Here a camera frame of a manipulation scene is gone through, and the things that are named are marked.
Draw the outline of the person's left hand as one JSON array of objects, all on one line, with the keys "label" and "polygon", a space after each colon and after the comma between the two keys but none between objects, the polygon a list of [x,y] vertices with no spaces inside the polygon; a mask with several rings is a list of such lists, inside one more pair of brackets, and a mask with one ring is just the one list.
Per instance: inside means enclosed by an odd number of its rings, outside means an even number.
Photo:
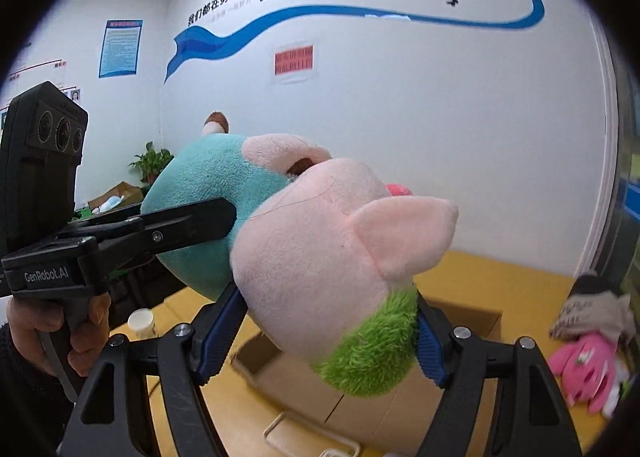
[{"label": "person's left hand", "polygon": [[[108,293],[92,297],[88,303],[88,319],[70,334],[67,362],[80,377],[87,377],[98,359],[108,336]],[[65,325],[63,307],[36,299],[9,299],[6,317],[14,347],[27,362],[54,375],[54,369],[40,342],[39,333],[55,333]]]}]

